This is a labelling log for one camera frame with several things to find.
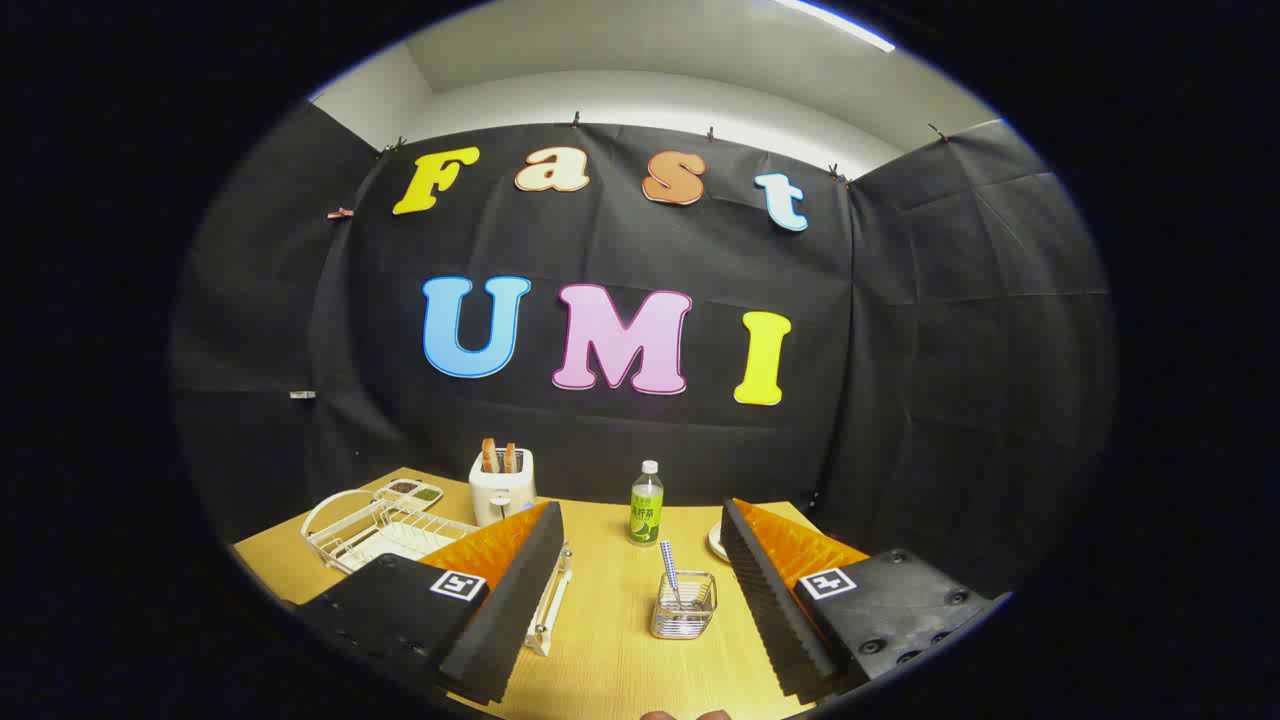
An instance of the white wall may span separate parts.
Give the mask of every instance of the white wall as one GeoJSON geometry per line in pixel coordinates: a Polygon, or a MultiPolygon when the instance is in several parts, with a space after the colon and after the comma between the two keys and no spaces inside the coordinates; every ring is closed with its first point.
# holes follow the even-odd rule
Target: white wall
{"type": "Polygon", "coordinates": [[[311,102],[380,150],[406,135],[430,95],[408,49],[397,44],[338,77],[311,102]]]}
{"type": "Polygon", "coordinates": [[[687,76],[626,70],[532,74],[431,95],[401,133],[416,141],[499,126],[563,123],[573,119],[575,110],[581,110],[585,123],[699,135],[714,126],[717,138],[824,169],[838,163],[837,172],[849,178],[902,155],[870,133],[773,95],[687,76]]]}

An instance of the bottle label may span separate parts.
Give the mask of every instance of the bottle label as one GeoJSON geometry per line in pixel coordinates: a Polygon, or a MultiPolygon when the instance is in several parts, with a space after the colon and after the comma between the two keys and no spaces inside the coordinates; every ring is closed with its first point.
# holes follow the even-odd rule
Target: bottle label
{"type": "Polygon", "coordinates": [[[631,539],[654,542],[658,539],[658,523],[662,520],[662,496],[637,495],[631,492],[631,539]]]}

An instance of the ceiling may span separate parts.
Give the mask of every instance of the ceiling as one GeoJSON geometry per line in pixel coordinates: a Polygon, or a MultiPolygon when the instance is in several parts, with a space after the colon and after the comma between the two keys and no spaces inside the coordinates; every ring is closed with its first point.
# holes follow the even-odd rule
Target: ceiling
{"type": "Polygon", "coordinates": [[[996,113],[901,49],[773,0],[497,0],[404,41],[433,94],[559,70],[646,70],[768,92],[901,150],[996,113]]]}

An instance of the black backdrop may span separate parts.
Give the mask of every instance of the black backdrop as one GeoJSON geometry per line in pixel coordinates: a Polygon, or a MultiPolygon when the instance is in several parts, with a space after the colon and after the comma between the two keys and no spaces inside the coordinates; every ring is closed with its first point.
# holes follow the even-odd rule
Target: black backdrop
{"type": "Polygon", "coordinates": [[[534,451],[544,495],[623,502],[653,457],[669,503],[788,500],[868,552],[906,546],[996,594],[1057,537],[1105,439],[1101,268],[1052,173],[998,122],[846,187],[763,150],[620,126],[492,128],[375,158],[311,108],[242,176],[197,238],[174,345],[184,438],[229,542],[399,465],[465,478],[493,436],[534,451]],[[557,145],[586,151],[590,184],[516,190],[525,155],[557,145]],[[479,160],[434,208],[392,213],[417,158],[467,146],[479,160]],[[705,197],[645,199],[662,150],[707,160],[705,197]],[[805,191],[803,233],[769,220],[753,184],[768,172],[805,191]],[[343,202],[352,219],[324,220],[343,202]],[[488,278],[531,281],[500,372],[428,364],[421,287],[440,275],[474,286],[463,347],[488,342],[488,278]],[[692,299],[684,393],[609,388],[594,355],[594,388],[554,387],[558,292],[580,282],[607,287],[623,322],[650,291],[692,299]],[[772,407],[732,396],[750,310],[792,323],[772,407]]]}
{"type": "Polygon", "coordinates": [[[1065,188],[1001,122],[850,192],[854,340],[819,527],[1002,592],[1060,536],[1106,442],[1102,265],[1065,188]]]}

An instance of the wooden table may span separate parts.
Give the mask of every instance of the wooden table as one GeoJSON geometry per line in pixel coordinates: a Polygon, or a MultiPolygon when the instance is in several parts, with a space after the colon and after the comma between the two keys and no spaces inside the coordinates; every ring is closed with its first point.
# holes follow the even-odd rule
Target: wooden table
{"type": "MultiPolygon", "coordinates": [[[[475,523],[466,483],[402,468],[365,489],[396,478],[438,486],[444,496],[430,512],[475,523]]],[[[673,484],[671,493],[678,492],[673,484]]],[[[620,495],[626,497],[626,489],[620,487],[620,495]]],[[[323,528],[367,502],[362,495],[339,498],[312,527],[323,528]]],[[[678,720],[710,710],[726,710],[733,720],[777,720],[813,707],[782,694],[737,578],[708,547],[707,533],[721,519],[718,506],[663,509],[660,537],[671,541],[680,569],[713,573],[719,591],[719,607],[701,637],[663,641],[649,634],[662,553],[627,542],[627,506],[559,503],[564,538],[573,548],[573,579],[556,620],[550,657],[522,648],[500,703],[479,706],[451,697],[508,720],[637,720],[650,710],[666,710],[678,720]]],[[[813,528],[790,502],[762,507],[813,528]]],[[[266,587],[296,603],[343,578],[324,566],[300,537],[305,516],[236,543],[266,587]]]]}

